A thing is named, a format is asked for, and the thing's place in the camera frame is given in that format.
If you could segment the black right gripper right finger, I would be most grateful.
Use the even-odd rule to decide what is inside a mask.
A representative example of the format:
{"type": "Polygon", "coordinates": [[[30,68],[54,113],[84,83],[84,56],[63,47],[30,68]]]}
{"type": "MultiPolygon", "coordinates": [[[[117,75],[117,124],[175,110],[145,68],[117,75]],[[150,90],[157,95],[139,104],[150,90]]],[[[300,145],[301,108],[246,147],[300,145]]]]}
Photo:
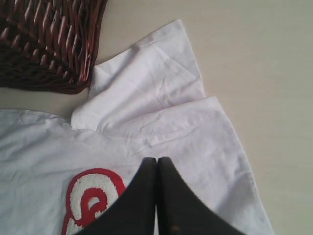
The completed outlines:
{"type": "Polygon", "coordinates": [[[241,234],[193,193],[168,157],[157,162],[157,221],[160,235],[241,234]]]}

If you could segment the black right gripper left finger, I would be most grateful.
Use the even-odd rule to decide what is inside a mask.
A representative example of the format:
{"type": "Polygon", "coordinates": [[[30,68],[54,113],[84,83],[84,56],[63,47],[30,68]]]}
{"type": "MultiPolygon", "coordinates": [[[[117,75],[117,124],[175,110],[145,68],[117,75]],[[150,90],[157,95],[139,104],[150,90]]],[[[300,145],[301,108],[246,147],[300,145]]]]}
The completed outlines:
{"type": "Polygon", "coordinates": [[[156,176],[156,159],[144,158],[121,196],[78,234],[152,235],[155,228],[156,176]]]}

